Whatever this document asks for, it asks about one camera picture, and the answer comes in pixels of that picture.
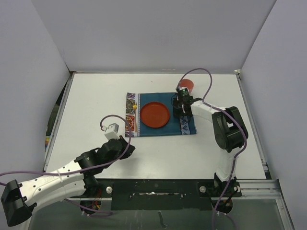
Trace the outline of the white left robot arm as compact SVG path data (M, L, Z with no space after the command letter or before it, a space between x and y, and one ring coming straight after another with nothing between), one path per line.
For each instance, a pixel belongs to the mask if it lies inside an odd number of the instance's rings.
M92 197L97 193L95 175L135 151L130 140L118 135L118 124L103 126L102 130L107 142L101 147L84 152L59 169L35 179L12 180L4 185L0 200L9 227L27 221L34 212L62 199L83 194Z

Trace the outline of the red round plate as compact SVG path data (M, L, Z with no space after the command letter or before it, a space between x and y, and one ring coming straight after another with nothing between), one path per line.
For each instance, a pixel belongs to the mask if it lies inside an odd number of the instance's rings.
M161 102L149 102L141 108L140 118L148 127L161 128L168 123L170 112Z

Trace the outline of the copper fork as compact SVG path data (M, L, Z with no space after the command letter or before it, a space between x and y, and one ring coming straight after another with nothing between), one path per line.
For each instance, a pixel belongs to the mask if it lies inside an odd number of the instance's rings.
M132 106L133 110L134 110L134 131L137 133L138 132L138 128L137 128L137 124L138 124L138 113L137 113L137 109L138 106L137 104L134 104Z

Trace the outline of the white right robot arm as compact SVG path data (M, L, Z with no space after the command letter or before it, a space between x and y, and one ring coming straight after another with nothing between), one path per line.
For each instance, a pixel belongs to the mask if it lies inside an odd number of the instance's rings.
M212 123L215 141L222 150L215 173L218 181L213 184L213 189L219 196L226 195L231 190L228 180L235 177L237 155L246 147L248 138L239 109L235 106L218 107L201 98L193 98L186 87L176 88L172 106L175 117L198 116Z

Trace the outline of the blue patterned placemat cloth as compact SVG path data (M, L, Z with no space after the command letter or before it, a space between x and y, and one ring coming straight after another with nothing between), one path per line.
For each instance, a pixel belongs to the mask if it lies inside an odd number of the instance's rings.
M176 135L196 135L196 125L193 117L187 117L185 126L180 129L179 118L172 114L172 98L175 97L173 92L156 92L156 93L131 93L126 94L126 120L128 125L125 126L125 136L128 137L131 132L133 137L153 137L153 136L176 136ZM170 112L168 123L161 128L151 128L146 126L140 118L141 108L149 102L161 102ZM137 104L138 109L138 132L134 131L134 110L132 106Z

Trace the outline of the pink plastic cup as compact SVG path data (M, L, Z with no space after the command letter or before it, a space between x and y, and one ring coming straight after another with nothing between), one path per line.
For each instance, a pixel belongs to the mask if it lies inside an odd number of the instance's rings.
M186 87L189 91L189 93L191 94L192 93L192 90L194 88L194 83L193 81L189 80L189 79L183 79L180 84L179 84L180 87Z

